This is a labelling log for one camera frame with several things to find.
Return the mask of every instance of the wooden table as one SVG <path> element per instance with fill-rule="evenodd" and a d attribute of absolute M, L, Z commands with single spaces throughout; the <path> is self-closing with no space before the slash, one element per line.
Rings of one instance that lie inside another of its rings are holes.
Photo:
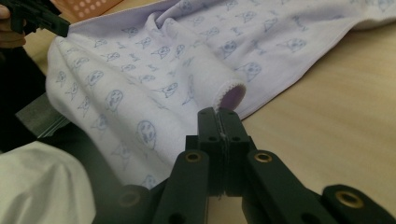
<path fill-rule="evenodd" d="M 108 12 L 152 2 L 124 0 Z M 26 46 L 45 72 L 50 41 L 41 31 Z M 256 146 L 273 151 L 307 188 L 321 194 L 349 185 L 396 217 L 396 23 L 349 32 L 243 123 Z M 240 202 L 210 198 L 208 223 L 246 223 Z"/>

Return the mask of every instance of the screw hole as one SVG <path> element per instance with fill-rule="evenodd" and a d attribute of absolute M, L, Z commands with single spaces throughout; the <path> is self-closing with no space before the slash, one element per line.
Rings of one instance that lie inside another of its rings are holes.
<path fill-rule="evenodd" d="M 350 191 L 337 191 L 335 192 L 335 198 L 338 202 L 351 208 L 362 208 L 364 206 L 363 200 Z"/>
<path fill-rule="evenodd" d="M 254 158 L 256 159 L 256 161 L 259 162 L 270 162 L 272 161 L 272 157 L 270 155 L 268 155 L 267 153 L 264 152 L 259 152 L 257 153 Z"/>
<path fill-rule="evenodd" d="M 186 160 L 189 162 L 198 162 L 201 160 L 201 155 L 195 152 L 186 155 Z"/>
<path fill-rule="evenodd" d="M 132 207 L 139 203 L 140 194 L 136 191 L 129 190 L 119 197 L 119 205 L 121 207 Z"/>

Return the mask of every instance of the black plastic part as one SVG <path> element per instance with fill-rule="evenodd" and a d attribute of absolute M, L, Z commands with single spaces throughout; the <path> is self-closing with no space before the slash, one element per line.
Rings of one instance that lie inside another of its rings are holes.
<path fill-rule="evenodd" d="M 247 182 L 243 168 L 245 160 L 241 158 L 245 158 L 249 152 L 250 138 L 235 112 L 221 108 L 218 115 L 226 143 L 225 194 L 241 197 Z"/>
<path fill-rule="evenodd" d="M 340 223 L 396 223 L 383 207 L 349 186 L 329 186 L 323 190 L 321 200 Z"/>
<path fill-rule="evenodd" d="M 205 223 L 208 168 L 209 158 L 203 151 L 180 153 L 152 223 Z"/>
<path fill-rule="evenodd" d="M 198 113 L 198 150 L 210 157 L 209 195 L 220 196 L 224 191 L 225 146 L 220 134 L 217 116 L 213 108 Z"/>
<path fill-rule="evenodd" d="M 149 206 L 148 189 L 127 185 L 108 202 L 106 209 L 97 211 L 92 224 L 145 223 Z"/>
<path fill-rule="evenodd" d="M 271 223 L 337 223 L 274 153 L 249 152 L 247 175 Z"/>
<path fill-rule="evenodd" d="M 38 28 L 47 29 L 56 35 L 66 37 L 70 22 L 53 13 L 38 0 L 1 0 L 11 12 L 11 29 L 28 35 Z"/>
<path fill-rule="evenodd" d="M 248 224 L 271 223 L 268 214 L 262 207 L 262 202 L 256 195 L 254 188 L 247 184 L 242 197 L 242 211 Z"/>

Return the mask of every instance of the white fabric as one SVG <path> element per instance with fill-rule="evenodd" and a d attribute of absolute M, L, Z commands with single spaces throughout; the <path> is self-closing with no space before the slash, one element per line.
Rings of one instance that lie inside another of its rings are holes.
<path fill-rule="evenodd" d="M 70 155 L 33 142 L 0 155 L 0 223 L 86 224 L 95 208 L 89 179 Z"/>
<path fill-rule="evenodd" d="M 238 105 L 243 119 L 355 25 L 395 17 L 394 0 L 162 1 L 57 37 L 47 91 L 124 183 L 150 188 L 196 134 L 199 110 Z"/>

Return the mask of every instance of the lavender fabric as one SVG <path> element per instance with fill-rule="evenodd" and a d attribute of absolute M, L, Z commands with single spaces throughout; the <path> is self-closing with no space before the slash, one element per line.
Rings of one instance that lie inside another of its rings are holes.
<path fill-rule="evenodd" d="M 49 49 L 47 91 L 125 184 L 167 178 L 203 108 L 254 113 L 349 30 L 394 0 L 161 1 L 71 26 Z"/>

